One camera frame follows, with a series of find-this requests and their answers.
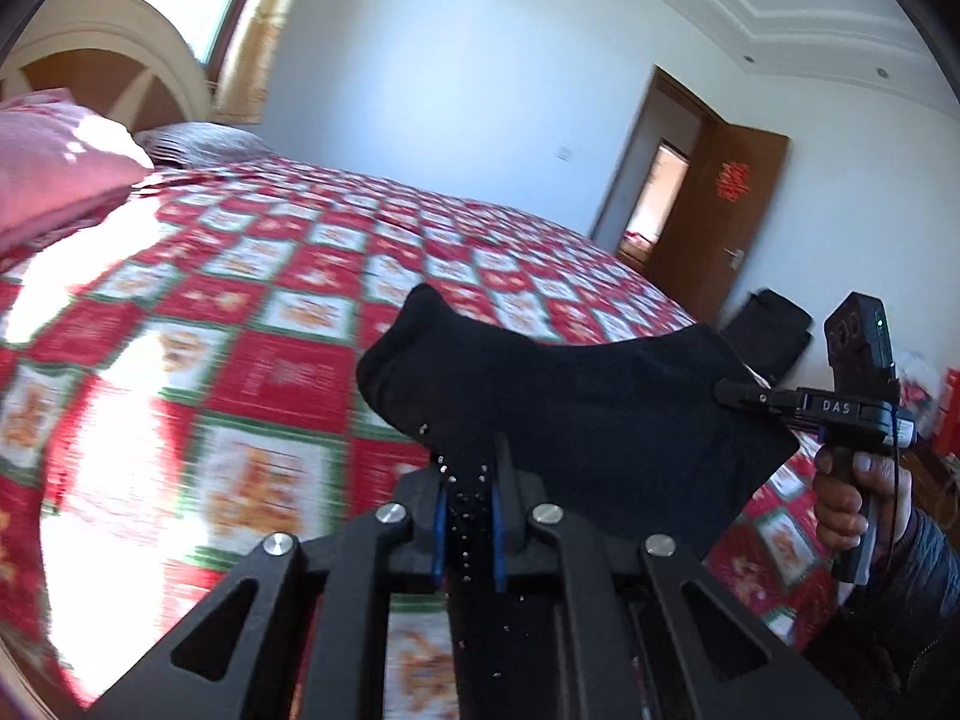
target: jacket zipper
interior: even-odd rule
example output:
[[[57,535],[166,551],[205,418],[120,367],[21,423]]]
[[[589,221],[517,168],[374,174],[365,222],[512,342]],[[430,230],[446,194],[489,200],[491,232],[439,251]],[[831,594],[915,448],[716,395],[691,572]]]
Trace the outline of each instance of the jacket zipper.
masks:
[[[917,656],[917,659],[913,661],[913,665],[910,666],[910,673],[907,674],[906,677],[906,686],[908,688],[913,680],[913,673],[917,670],[917,666],[920,665],[920,661],[922,661],[929,654],[930,650],[936,647],[939,643],[940,639],[937,637],[936,640],[933,640],[933,642],[923,647],[923,650],[920,650],[920,654]]]

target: folded black clothing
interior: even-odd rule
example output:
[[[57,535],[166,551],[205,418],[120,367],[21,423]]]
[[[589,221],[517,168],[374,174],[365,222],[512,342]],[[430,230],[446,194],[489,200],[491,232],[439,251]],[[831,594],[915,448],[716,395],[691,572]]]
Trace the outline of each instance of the folded black clothing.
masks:
[[[707,325],[551,346],[461,317],[425,284],[357,365],[371,408],[454,473],[480,473],[500,432],[552,502],[700,556],[798,446],[776,420],[717,404],[720,379],[754,381]]]

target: silver bolt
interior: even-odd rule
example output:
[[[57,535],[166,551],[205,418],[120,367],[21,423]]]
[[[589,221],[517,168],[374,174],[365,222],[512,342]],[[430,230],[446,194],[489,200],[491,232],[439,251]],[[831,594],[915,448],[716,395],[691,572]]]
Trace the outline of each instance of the silver bolt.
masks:
[[[402,522],[407,517],[407,509],[400,503],[385,503],[376,510],[376,518],[384,525]]]
[[[280,557],[294,548],[294,538],[286,533],[274,533],[264,539],[263,548],[268,555]]]
[[[534,507],[534,522],[541,525],[556,525],[563,519],[563,509],[555,503],[541,503]]]
[[[654,533],[653,536],[647,536],[647,541],[643,545],[647,552],[654,557],[670,557],[677,551],[677,543],[666,533]]]

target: bedspread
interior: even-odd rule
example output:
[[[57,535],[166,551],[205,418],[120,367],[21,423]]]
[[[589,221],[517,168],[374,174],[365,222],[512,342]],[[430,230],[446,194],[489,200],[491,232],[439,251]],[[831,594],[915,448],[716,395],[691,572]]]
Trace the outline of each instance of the bedspread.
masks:
[[[424,465],[353,379],[419,281],[546,343],[690,323],[542,218],[280,157],[163,172],[0,271],[0,630],[83,700],[264,533],[330,533]],[[800,440],[707,558],[798,647],[834,608]],[[440,602],[395,607],[387,716],[455,716],[449,647]]]

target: wooden door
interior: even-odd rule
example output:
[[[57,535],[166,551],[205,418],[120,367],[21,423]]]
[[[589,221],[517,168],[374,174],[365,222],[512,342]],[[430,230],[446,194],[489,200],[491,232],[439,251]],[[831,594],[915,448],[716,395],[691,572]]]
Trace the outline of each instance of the wooden door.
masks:
[[[698,322],[713,322],[776,191],[790,139],[704,126],[644,276]]]

